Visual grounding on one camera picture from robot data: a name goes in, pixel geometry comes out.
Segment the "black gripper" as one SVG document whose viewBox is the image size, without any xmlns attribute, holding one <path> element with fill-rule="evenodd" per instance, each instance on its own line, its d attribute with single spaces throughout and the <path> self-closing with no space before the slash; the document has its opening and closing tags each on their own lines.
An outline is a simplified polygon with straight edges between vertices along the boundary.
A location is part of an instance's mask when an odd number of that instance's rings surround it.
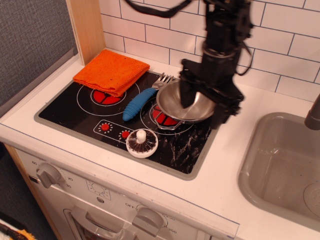
<svg viewBox="0 0 320 240">
<path fill-rule="evenodd" d="M 200 92 L 215 102 L 210 128 L 215 130 L 225 124 L 231 115 L 237 115 L 243 94 L 235 86 L 240 49 L 228 55 L 204 52 L 200 63 L 183 59 L 180 72 L 180 102 L 184 109 L 190 107 Z"/>
</svg>

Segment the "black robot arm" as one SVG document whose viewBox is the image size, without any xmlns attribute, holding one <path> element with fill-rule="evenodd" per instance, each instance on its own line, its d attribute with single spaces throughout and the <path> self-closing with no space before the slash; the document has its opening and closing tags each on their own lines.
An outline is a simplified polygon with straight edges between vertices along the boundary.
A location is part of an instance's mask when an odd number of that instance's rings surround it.
<svg viewBox="0 0 320 240">
<path fill-rule="evenodd" d="M 183 59 L 180 72 L 180 102 L 184 108 L 194 103 L 197 93 L 215 103 L 210 127 L 217 129 L 231 115 L 237 115 L 244 96 L 233 82 L 245 39 L 250 37 L 249 0 L 207 0 L 206 39 L 200 63 Z"/>
</svg>

